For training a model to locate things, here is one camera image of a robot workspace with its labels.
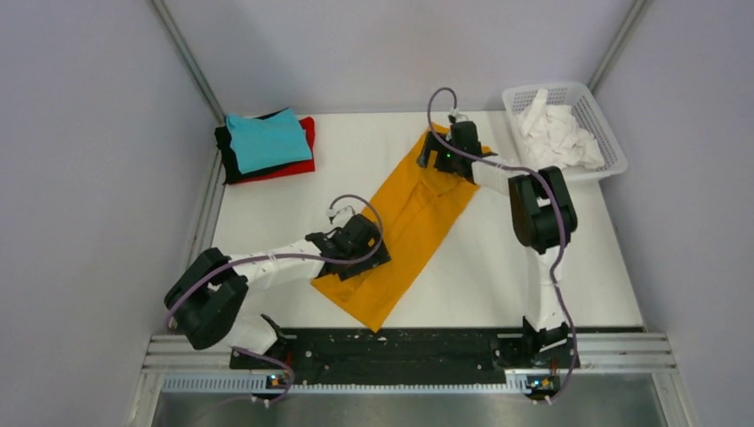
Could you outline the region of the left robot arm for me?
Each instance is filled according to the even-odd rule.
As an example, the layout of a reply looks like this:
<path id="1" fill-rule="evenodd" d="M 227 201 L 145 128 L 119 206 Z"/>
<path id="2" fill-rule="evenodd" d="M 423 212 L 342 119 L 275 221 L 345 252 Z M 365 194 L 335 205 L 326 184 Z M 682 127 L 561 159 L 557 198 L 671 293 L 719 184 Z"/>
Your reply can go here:
<path id="1" fill-rule="evenodd" d="M 250 294 L 316 278 L 345 281 L 390 259 L 382 220 L 356 213 L 331 231 L 267 252 L 206 249 L 168 291 L 164 305 L 193 350 L 249 350 L 263 367 L 275 367 L 285 356 L 282 334 L 253 310 Z"/>

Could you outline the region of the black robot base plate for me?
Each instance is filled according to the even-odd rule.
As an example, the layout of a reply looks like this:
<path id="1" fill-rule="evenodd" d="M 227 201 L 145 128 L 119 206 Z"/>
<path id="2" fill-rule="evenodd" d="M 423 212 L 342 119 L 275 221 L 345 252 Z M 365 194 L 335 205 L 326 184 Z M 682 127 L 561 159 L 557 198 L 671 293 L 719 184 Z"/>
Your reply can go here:
<path id="1" fill-rule="evenodd" d="M 285 328 L 260 360 L 232 352 L 233 370 L 288 365 L 296 384 L 439 385 L 505 383 L 509 369 L 564 374 L 581 364 L 572 348 L 556 365 L 508 365 L 522 328 Z"/>

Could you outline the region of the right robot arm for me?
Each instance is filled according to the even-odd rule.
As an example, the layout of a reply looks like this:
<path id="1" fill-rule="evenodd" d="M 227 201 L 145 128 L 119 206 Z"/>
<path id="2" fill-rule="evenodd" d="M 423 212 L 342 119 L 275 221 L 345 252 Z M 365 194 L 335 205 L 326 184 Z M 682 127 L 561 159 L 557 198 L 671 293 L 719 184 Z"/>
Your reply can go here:
<path id="1" fill-rule="evenodd" d="M 560 282 L 578 218 L 562 171 L 507 165 L 495 154 L 483 153 L 477 127 L 469 120 L 453 122 L 445 133 L 430 126 L 417 163 L 509 199 L 512 229 L 526 250 L 527 283 L 520 343 L 503 361 L 544 367 L 571 356 L 574 322 Z"/>

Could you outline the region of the orange t shirt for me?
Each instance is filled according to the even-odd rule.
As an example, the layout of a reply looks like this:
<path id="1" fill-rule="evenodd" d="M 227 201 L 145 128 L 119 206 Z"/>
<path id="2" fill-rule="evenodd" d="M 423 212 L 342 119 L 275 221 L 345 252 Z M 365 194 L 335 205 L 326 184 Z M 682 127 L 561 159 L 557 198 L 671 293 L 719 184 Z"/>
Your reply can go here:
<path id="1" fill-rule="evenodd" d="M 377 332 L 440 247 L 479 187 L 462 177 L 419 167 L 423 134 L 373 195 L 391 260 L 347 280 L 324 276 L 311 285 Z"/>

